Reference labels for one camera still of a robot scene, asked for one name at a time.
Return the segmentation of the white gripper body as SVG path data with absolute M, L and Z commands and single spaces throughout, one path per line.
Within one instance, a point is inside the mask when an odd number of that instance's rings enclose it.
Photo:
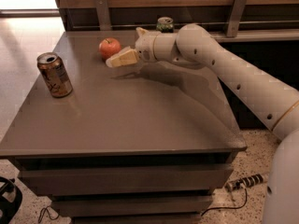
M 135 42 L 135 49 L 139 58 L 144 62 L 157 62 L 157 58 L 154 53 L 154 44 L 160 32 L 149 31 L 141 27 L 137 27 L 136 32 L 138 39 Z

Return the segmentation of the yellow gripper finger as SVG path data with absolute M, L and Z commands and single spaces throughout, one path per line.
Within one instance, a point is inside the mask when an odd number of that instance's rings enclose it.
M 120 52 L 112 55 L 106 60 L 106 65 L 110 68 L 126 66 L 137 63 L 139 60 L 138 54 L 135 49 L 126 47 Z

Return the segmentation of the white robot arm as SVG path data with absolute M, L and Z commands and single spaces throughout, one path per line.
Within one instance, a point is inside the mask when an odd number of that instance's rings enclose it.
M 281 140 L 268 177 L 263 224 L 299 224 L 299 91 L 234 55 L 197 24 L 173 34 L 140 27 L 136 31 L 135 46 L 112 55 L 107 66 L 142 60 L 211 69 Z

